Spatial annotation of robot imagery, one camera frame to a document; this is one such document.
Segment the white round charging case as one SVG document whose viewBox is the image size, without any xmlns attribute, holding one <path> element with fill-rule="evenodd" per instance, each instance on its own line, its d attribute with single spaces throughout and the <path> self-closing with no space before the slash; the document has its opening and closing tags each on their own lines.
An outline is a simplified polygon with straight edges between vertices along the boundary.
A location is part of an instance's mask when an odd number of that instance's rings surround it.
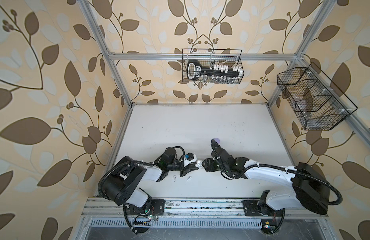
<svg viewBox="0 0 370 240">
<path fill-rule="evenodd" d="M 197 161 L 196 161 L 196 166 L 197 166 L 198 168 L 203 168 L 203 166 L 202 166 L 202 160 L 197 160 Z"/>
</svg>

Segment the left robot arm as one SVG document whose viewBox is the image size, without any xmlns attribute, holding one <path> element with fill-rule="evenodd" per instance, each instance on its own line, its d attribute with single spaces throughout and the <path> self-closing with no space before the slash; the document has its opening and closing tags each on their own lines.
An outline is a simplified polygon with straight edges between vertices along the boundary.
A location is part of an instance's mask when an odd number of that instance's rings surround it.
<svg viewBox="0 0 370 240">
<path fill-rule="evenodd" d="M 196 171 L 197 157 L 185 153 L 181 146 L 166 148 L 153 162 L 135 161 L 129 156 L 123 157 L 98 183 L 98 196 L 113 201 L 118 206 L 133 205 L 149 210 L 152 197 L 139 188 L 141 181 L 160 182 L 169 172 L 179 172 L 181 177 Z"/>
</svg>

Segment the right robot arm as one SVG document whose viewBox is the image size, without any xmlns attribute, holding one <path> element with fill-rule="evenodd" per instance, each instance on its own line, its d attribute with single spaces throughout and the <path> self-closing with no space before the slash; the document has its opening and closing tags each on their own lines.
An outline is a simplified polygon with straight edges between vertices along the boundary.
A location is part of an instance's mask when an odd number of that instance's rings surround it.
<svg viewBox="0 0 370 240">
<path fill-rule="evenodd" d="M 264 190 L 257 209 L 264 215 L 283 209 L 305 208 L 326 215 L 329 206 L 340 205 L 342 194 L 321 174 L 306 163 L 297 166 L 275 166 L 245 157 L 234 158 L 216 139 L 211 140 L 211 158 L 202 162 L 207 172 L 220 172 L 227 180 L 262 180 L 284 186 L 284 191 Z"/>
</svg>

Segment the black tool with white bits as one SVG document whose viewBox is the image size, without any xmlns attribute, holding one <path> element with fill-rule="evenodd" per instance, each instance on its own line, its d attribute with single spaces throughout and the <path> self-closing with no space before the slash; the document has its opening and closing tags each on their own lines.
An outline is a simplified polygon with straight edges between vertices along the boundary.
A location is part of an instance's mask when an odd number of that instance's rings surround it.
<svg viewBox="0 0 370 240">
<path fill-rule="evenodd" d="M 189 80 L 207 80 L 217 77 L 230 79 L 239 79 L 243 77 L 244 71 L 241 66 L 218 65 L 215 62 L 202 65 L 199 61 L 190 60 L 185 67 L 186 77 Z"/>
</svg>

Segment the aluminium rail front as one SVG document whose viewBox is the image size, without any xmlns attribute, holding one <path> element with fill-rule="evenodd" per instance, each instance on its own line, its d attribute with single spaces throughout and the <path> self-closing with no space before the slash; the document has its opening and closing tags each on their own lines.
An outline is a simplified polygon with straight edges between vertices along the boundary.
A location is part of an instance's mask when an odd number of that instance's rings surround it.
<svg viewBox="0 0 370 240">
<path fill-rule="evenodd" d="M 94 226 L 126 226 L 131 223 L 145 228 L 241 228 L 259 229 L 264 224 L 277 225 L 281 219 L 320 220 L 304 209 L 288 209 L 269 215 L 255 210 L 256 199 L 154 199 L 146 214 L 130 205 L 117 206 L 100 198 L 87 200 L 81 218 Z"/>
</svg>

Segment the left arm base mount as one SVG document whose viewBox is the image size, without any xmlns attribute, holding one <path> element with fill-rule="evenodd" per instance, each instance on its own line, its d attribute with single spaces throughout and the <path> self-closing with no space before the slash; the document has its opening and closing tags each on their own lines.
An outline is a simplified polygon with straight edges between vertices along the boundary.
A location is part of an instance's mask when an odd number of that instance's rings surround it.
<svg viewBox="0 0 370 240">
<path fill-rule="evenodd" d="M 148 199 L 141 208 L 126 204 L 123 206 L 123 213 L 127 226 L 136 235 L 145 233 L 164 214 L 165 203 L 161 199 Z"/>
</svg>

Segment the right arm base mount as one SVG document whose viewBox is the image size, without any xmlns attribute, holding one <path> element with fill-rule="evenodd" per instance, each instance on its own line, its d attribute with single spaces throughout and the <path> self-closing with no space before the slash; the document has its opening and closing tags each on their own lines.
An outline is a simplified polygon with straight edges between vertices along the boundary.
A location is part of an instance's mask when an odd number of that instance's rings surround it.
<svg viewBox="0 0 370 240">
<path fill-rule="evenodd" d="M 279 232 L 285 219 L 285 209 L 273 210 L 262 200 L 245 200 L 242 204 L 246 217 L 265 217 L 261 219 L 261 231 L 265 235 L 275 235 Z"/>
</svg>

